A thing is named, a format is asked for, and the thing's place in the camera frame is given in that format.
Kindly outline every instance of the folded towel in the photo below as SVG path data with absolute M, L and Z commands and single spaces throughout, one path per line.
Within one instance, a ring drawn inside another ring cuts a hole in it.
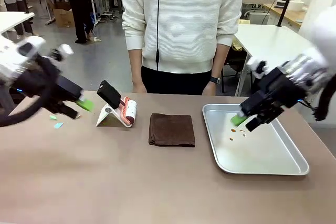
M 152 114 L 149 125 L 149 144 L 195 147 L 191 116 Z

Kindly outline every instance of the tray rim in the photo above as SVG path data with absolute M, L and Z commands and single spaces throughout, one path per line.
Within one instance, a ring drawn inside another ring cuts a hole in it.
M 222 169 L 223 171 L 225 171 L 226 173 L 229 173 L 229 174 L 247 174 L 247 175 L 272 175 L 272 176 L 306 176 L 307 174 L 309 174 L 310 172 L 310 166 L 307 162 L 307 160 L 305 159 L 305 157 L 303 156 L 303 154 L 300 152 L 300 150 L 298 149 L 298 147 L 296 146 L 296 144 L 294 143 L 294 141 L 291 139 L 291 137 L 288 135 L 287 131 L 284 129 L 283 125 L 280 123 L 280 121 L 276 118 L 275 120 L 278 121 L 278 123 L 280 124 L 282 130 L 288 135 L 288 137 L 290 138 L 290 140 L 292 141 L 295 149 L 297 150 L 297 152 L 300 154 L 300 156 L 302 157 L 303 161 L 305 162 L 305 164 L 307 165 L 307 170 L 303 173 L 300 173 L 300 174 L 282 174 L 282 173 L 249 173 L 249 172 L 246 172 L 246 173 L 239 173 L 239 172 L 234 172 L 234 171 L 231 171 L 231 170 L 228 170 L 226 168 L 224 168 L 219 162 L 218 162 L 218 158 L 217 158 L 217 155 L 216 155 L 216 151 L 215 151 L 215 147 L 213 145 L 213 141 L 211 141 L 211 135 L 210 135 L 210 130 L 209 130 L 209 126 L 208 126 L 208 122 L 206 120 L 206 116 L 205 116 L 205 108 L 209 105 L 236 105 L 236 106 L 239 106 L 240 104 L 238 103 L 209 103 L 209 104 L 206 104 L 202 107 L 202 114 L 203 114 L 203 119 L 204 119 L 204 122 L 205 122 L 205 126 L 206 126 L 206 130 L 207 130 L 207 133 L 208 133 L 208 136 L 209 136 L 209 141 L 210 141 L 210 144 L 211 144 L 211 148 L 212 148 L 212 151 L 213 151 L 213 154 L 214 154 L 214 157 L 215 157 L 215 161 L 216 161 L 216 164 L 218 165 L 218 167 L 220 169 Z

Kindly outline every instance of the hand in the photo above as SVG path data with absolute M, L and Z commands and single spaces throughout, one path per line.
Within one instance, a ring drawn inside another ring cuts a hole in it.
M 213 82 L 209 82 L 205 86 L 202 95 L 215 96 L 216 95 L 216 84 Z
M 147 94 L 147 89 L 143 82 L 133 83 L 133 93 Z

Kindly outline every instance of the white sweater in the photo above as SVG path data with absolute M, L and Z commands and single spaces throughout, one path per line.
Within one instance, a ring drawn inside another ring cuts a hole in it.
M 123 0 L 127 49 L 142 49 L 143 66 L 156 70 L 158 0 Z M 242 0 L 160 0 L 159 71 L 210 71 L 217 44 L 231 46 Z

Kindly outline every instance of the silver baking tray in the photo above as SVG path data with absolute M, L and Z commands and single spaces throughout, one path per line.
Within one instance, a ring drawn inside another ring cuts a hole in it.
M 230 119 L 239 104 L 208 104 L 203 116 L 217 165 L 227 173 L 306 175 L 309 165 L 280 122 L 275 119 L 249 132 Z

